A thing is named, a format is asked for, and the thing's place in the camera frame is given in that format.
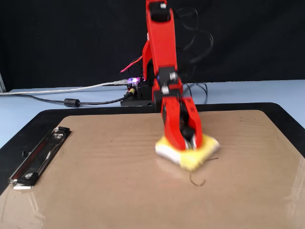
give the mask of black wire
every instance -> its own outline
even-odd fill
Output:
[[[97,102],[97,103],[90,103],[90,102],[80,102],[80,105],[103,105],[103,104],[113,104],[119,101],[123,101],[129,97],[131,97],[132,94],[127,94],[123,98],[112,100],[112,101],[106,101],[106,102]]]
[[[42,98],[38,98],[35,97],[33,95],[29,95],[29,94],[1,94],[0,96],[18,96],[18,97],[27,97],[27,98],[32,98],[32,99],[36,99],[42,102],[47,102],[47,103],[52,103],[52,104],[63,104],[63,101],[59,101],[59,100],[50,100],[50,99],[42,99]]]
[[[29,94],[3,94],[0,96],[18,96],[18,97],[27,97],[27,98],[32,98],[32,99],[36,99],[38,101],[41,102],[47,102],[47,103],[52,103],[52,104],[64,104],[64,101],[60,101],[60,100],[49,100],[49,99],[42,99],[42,98],[38,98],[35,97],[33,95],[29,95]],[[123,101],[129,97],[131,97],[132,94],[127,94],[125,95],[123,98],[120,99],[116,99],[116,100],[112,100],[112,101],[106,101],[106,102],[97,102],[97,103],[90,103],[90,102],[80,102],[80,105],[102,105],[102,104],[112,104],[112,103],[116,103],[119,101]]]
[[[193,95],[192,95],[191,87],[190,87],[188,84],[186,84],[186,86],[188,87],[189,92],[190,92],[190,95],[191,95],[191,97],[192,97]]]
[[[183,21],[182,17],[190,16],[190,15],[191,15],[190,13],[184,14],[184,15],[179,15],[179,14],[177,13],[177,11],[174,11],[174,14],[175,14],[176,18],[179,19],[181,25],[182,25],[185,29],[187,29],[187,30],[189,30],[189,31],[195,32],[195,35],[194,35],[193,39],[195,39],[195,36],[196,36],[198,33],[204,33],[204,34],[208,35],[208,36],[209,36],[209,39],[210,39],[210,46],[209,46],[209,48],[207,48],[207,50],[205,50],[202,54],[200,54],[200,55],[198,55],[198,56],[192,58],[192,59],[188,62],[188,65],[182,66],[182,67],[179,69],[179,71],[178,71],[178,73],[181,73],[181,72],[185,71],[185,69],[186,69],[187,67],[192,66],[192,65],[195,65],[196,63],[198,63],[199,61],[201,61],[203,58],[205,58],[208,54],[210,54],[210,52],[212,51],[213,46],[214,46],[214,38],[213,38],[213,36],[212,36],[208,31],[198,29],[198,24],[196,25],[196,28],[192,28],[192,27],[188,26],[187,24],[185,24],[185,22]]]
[[[206,85],[206,83],[203,83],[203,84],[205,85],[205,88],[203,88],[199,83],[193,83],[191,86],[186,83],[187,88],[183,91],[183,94],[185,94],[185,92],[189,91],[190,95],[192,97],[191,87],[193,87],[194,85],[197,85],[198,87],[200,87],[204,90],[204,92],[205,92],[204,104],[207,104],[207,102],[208,102],[208,86]]]
[[[197,30],[198,30],[198,25],[199,25],[199,16],[198,16],[198,12],[197,12],[197,10],[196,10],[195,8],[193,8],[193,7],[183,7],[183,8],[178,9],[178,10],[176,11],[176,13],[177,13],[177,15],[178,15],[178,18],[180,18],[180,21],[181,21],[182,23],[184,23],[182,17],[192,16],[191,13],[186,13],[186,14],[183,14],[183,15],[181,15],[181,14],[178,13],[179,11],[182,11],[182,10],[184,10],[184,9],[186,9],[186,8],[192,9],[192,10],[195,12],[195,14],[196,14],[196,27],[195,27],[195,30],[197,31]],[[194,43],[194,41],[195,41],[195,38],[196,38],[196,35],[197,35],[197,34],[195,33],[195,35],[193,36],[191,42],[190,42],[189,44],[187,44],[187,45],[183,48],[184,51],[188,50],[188,49],[193,45],[193,43]]]
[[[137,58],[135,58],[133,61],[131,61],[129,64],[131,64],[132,62],[135,62],[136,60],[138,60],[140,58],[140,56],[139,57],[137,57]],[[140,66],[140,68],[141,68],[141,72],[142,72],[142,65],[139,63],[139,62],[137,62],[137,64],[139,64],[139,66]],[[124,72],[120,72],[120,74],[123,74],[123,73],[125,73],[125,72],[128,72],[128,74],[131,76],[131,77],[134,77],[134,76],[132,76],[131,74],[130,74],[130,72],[129,72],[129,69],[131,69],[133,66],[130,66],[126,71],[124,71]]]

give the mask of table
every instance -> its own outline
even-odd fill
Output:
[[[259,103],[272,102],[283,107],[297,122],[305,127],[305,80],[291,81],[260,81],[260,82],[225,82],[208,83],[209,104],[227,103]],[[48,90],[20,89],[13,91]],[[125,94],[126,87],[103,87],[86,92],[64,94],[42,94],[38,97],[54,100],[77,98],[81,101],[109,101]],[[196,104],[204,102],[201,88],[192,87],[193,99]],[[100,105],[95,107],[120,106],[120,103]],[[43,103],[29,98],[1,97],[0,98],[0,147],[8,142],[39,112],[49,109],[69,109],[60,104]]]

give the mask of black cable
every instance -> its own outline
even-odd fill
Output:
[[[140,58],[140,57],[135,58],[135,59],[132,60],[129,64],[131,64],[132,62],[135,62],[135,61],[138,60],[139,58]],[[140,66],[141,72],[142,72],[142,65],[141,65],[139,62],[137,62],[137,64]],[[133,76],[133,75],[130,74],[129,70],[130,70],[133,66],[130,66],[126,71],[124,71],[124,72],[122,72],[122,73],[120,72],[120,74],[123,74],[123,73],[125,73],[125,72],[128,72],[129,76],[131,76],[131,77],[141,77],[142,73],[141,73],[140,76]]]
[[[193,95],[192,95],[191,87],[188,84],[186,84],[186,86],[188,87],[189,92],[190,92],[190,96],[192,97]]]
[[[198,87],[200,87],[200,88],[202,88],[204,90],[204,92],[205,92],[204,104],[207,104],[207,102],[208,102],[208,86],[206,85],[206,83],[203,83],[203,84],[205,85],[205,88],[203,88],[199,83],[193,83],[191,86],[186,83],[187,89],[185,89],[183,91],[183,94],[185,94],[185,92],[189,91],[190,95],[192,97],[191,87],[193,87],[194,85],[197,85]]]
[[[50,99],[42,99],[42,98],[38,98],[35,97],[33,95],[29,95],[29,94],[2,94],[0,96],[18,96],[18,97],[27,97],[27,98],[32,98],[32,99],[36,99],[42,102],[47,102],[47,103],[52,103],[52,104],[63,104],[63,101],[59,101],[59,100],[50,100]]]
[[[183,14],[183,15],[181,15],[181,14],[178,13],[179,11],[182,11],[182,10],[184,10],[184,9],[186,9],[186,8],[192,9],[192,10],[195,12],[195,14],[196,14],[196,27],[195,27],[195,30],[197,31],[197,30],[198,30],[198,25],[199,25],[199,16],[198,16],[198,12],[197,12],[197,10],[196,10],[195,8],[193,8],[193,7],[183,7],[183,8],[178,9],[178,10],[176,11],[176,14],[178,15],[177,18],[180,18],[180,21],[181,21],[182,23],[184,23],[182,17],[192,16],[192,14],[190,14],[190,13],[186,13],[186,14]],[[187,44],[187,45],[183,48],[184,51],[188,50],[188,49],[193,45],[193,43],[194,43],[194,41],[195,41],[195,38],[196,38],[196,35],[197,35],[197,34],[195,33],[195,35],[193,36],[191,42],[190,42],[189,44]]]
[[[123,98],[112,100],[112,101],[106,101],[106,102],[96,102],[96,103],[90,103],[90,102],[80,102],[78,99],[65,99],[64,101],[60,100],[49,100],[49,99],[42,99],[35,97],[33,95],[29,94],[8,94],[8,95],[0,95],[0,96],[18,96],[18,97],[27,97],[27,98],[32,98],[36,99],[41,102],[47,102],[47,103],[53,103],[53,104],[64,104],[65,106],[68,107],[79,107],[80,105],[103,105],[103,104],[112,104],[116,103],[119,101],[123,101],[133,95],[132,92],[129,92],[127,95],[125,95]]]
[[[194,8],[194,10],[195,10],[194,12],[195,12],[195,14],[196,14],[196,16],[197,16],[197,15],[198,15],[198,12],[197,12],[197,10],[196,10],[195,8]],[[188,26],[187,24],[185,24],[185,22],[183,21],[182,17],[190,16],[190,15],[191,15],[190,13],[184,14],[184,15],[179,15],[179,14],[177,13],[177,11],[174,11],[174,15],[175,15],[175,17],[180,21],[181,25],[182,25],[185,29],[187,29],[187,30],[189,30],[189,31],[195,32],[195,35],[194,35],[193,39],[195,39],[195,36],[196,36],[198,33],[204,33],[204,34],[208,35],[208,36],[209,36],[209,39],[210,39],[210,46],[209,46],[209,48],[208,48],[207,50],[205,50],[202,54],[200,54],[200,55],[198,55],[198,56],[192,58],[192,59],[188,62],[187,65],[182,66],[182,67],[178,70],[178,73],[181,73],[181,72],[185,71],[185,69],[188,68],[189,66],[195,65],[196,63],[198,63],[199,61],[201,61],[203,58],[205,58],[208,54],[210,54],[210,52],[212,51],[213,46],[214,46],[214,38],[213,38],[213,36],[212,36],[208,31],[198,29],[198,24],[196,25],[196,28],[192,28],[192,27]]]
[[[113,104],[119,101],[123,101],[129,97],[131,97],[133,93],[128,93],[123,98],[112,100],[112,101],[106,101],[106,102],[97,102],[97,103],[89,103],[89,102],[80,102],[80,105],[103,105],[103,104]]]

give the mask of yellow sponge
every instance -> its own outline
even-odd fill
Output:
[[[219,148],[219,143],[216,139],[203,135],[203,144],[197,149],[177,150],[163,136],[155,146],[156,153],[163,156],[181,168],[188,171],[193,171],[198,168],[203,162]]]

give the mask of clipboard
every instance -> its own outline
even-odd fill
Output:
[[[188,172],[154,153],[163,128],[160,114],[68,116],[60,125],[68,126],[71,135],[34,189],[8,188],[0,196],[3,225],[303,226],[304,151],[289,141],[274,117],[272,121],[257,110],[201,112],[200,116],[203,131],[222,145],[215,155],[219,159],[192,174],[193,182],[206,180],[201,187],[192,184]],[[277,117],[287,126],[283,114]],[[295,129],[295,140],[302,131]]]

